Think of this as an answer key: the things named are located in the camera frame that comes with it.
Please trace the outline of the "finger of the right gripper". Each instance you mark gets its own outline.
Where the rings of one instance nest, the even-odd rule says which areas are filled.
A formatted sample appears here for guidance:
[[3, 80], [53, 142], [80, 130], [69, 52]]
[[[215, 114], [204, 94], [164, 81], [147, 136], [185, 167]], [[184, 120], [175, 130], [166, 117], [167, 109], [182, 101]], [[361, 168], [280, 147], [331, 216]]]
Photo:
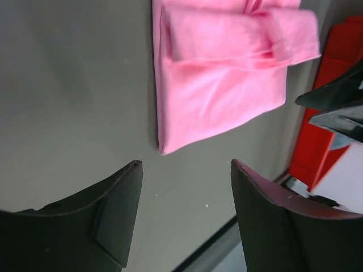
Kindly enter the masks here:
[[359, 100], [362, 100], [362, 59], [333, 81], [297, 97], [295, 103], [318, 111], [330, 111]]
[[313, 115], [309, 123], [362, 142], [362, 105], [339, 108]]

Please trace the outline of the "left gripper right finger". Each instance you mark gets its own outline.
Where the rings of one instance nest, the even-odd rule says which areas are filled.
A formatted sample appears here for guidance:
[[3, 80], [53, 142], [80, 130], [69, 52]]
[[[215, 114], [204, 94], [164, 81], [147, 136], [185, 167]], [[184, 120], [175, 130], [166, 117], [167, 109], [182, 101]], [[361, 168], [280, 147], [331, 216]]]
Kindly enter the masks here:
[[231, 162], [248, 271], [361, 271], [362, 215], [314, 202]]

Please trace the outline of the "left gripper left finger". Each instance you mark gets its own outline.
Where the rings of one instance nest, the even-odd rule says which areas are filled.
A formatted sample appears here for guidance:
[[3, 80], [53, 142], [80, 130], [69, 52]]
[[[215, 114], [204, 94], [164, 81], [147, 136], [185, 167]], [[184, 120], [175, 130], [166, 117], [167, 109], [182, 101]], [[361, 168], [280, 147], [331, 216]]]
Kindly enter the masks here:
[[143, 180], [134, 160], [42, 209], [1, 211], [2, 271], [121, 271], [127, 266]]

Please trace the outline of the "pink t shirt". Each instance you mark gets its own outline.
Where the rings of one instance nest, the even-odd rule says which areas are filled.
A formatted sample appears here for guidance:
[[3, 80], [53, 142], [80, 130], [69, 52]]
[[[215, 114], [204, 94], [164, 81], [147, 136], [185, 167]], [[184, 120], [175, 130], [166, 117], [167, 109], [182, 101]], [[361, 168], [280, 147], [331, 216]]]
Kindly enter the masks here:
[[282, 106], [288, 67], [320, 56], [299, 1], [153, 1], [152, 19], [163, 155]]

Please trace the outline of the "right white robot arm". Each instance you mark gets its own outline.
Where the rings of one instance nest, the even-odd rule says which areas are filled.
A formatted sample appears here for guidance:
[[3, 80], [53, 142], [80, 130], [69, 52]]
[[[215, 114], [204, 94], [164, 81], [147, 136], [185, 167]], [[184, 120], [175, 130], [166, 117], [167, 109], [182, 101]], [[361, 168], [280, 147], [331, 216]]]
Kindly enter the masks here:
[[329, 151], [347, 148], [313, 192], [362, 213], [362, 61], [333, 81], [297, 97], [296, 104], [317, 111], [309, 124], [333, 134]]

